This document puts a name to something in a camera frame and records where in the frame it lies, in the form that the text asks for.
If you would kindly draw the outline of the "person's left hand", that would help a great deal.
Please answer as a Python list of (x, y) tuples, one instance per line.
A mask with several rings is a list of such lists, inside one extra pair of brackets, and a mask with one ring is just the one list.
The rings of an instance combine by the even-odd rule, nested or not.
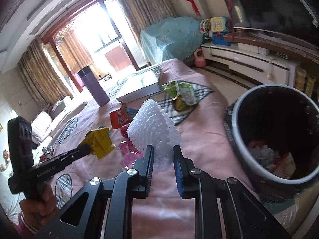
[(59, 211), (50, 185), (46, 185), (40, 201), (23, 199), (20, 201), (20, 208), (25, 221), (36, 229), (41, 229)]

